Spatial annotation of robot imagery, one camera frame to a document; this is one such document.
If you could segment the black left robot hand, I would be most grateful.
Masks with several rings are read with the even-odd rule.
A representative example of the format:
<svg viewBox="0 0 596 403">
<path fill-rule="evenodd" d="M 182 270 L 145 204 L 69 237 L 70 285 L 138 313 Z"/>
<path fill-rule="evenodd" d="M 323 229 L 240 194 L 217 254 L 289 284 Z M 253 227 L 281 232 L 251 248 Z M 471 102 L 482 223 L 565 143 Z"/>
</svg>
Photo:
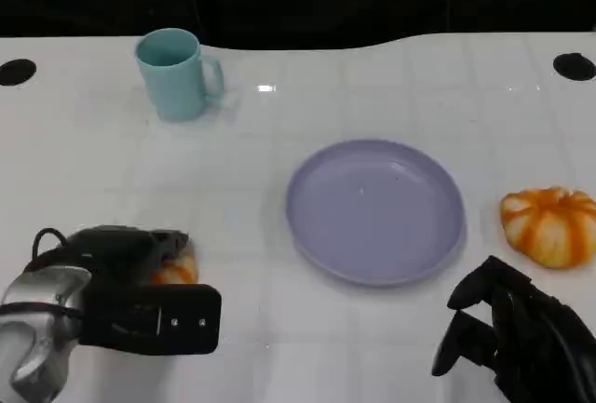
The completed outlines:
<svg viewBox="0 0 596 403">
<path fill-rule="evenodd" d="M 56 263 L 86 269 L 99 283 L 120 287 L 192 285 L 198 271 L 188 234 L 171 229 L 95 226 L 67 239 Z"/>
</svg>

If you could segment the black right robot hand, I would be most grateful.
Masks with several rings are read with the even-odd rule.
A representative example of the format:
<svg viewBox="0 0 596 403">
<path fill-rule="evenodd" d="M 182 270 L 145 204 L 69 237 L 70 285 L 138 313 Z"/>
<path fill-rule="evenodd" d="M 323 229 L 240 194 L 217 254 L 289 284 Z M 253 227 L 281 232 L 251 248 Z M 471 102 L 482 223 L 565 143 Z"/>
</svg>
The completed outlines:
<svg viewBox="0 0 596 403">
<path fill-rule="evenodd" d="M 491 256 L 460 281 L 447 305 L 454 317 L 433 376 L 447 374 L 463 357 L 492 370 L 510 402 L 594 401 L 592 332 L 529 276 Z"/>
</svg>

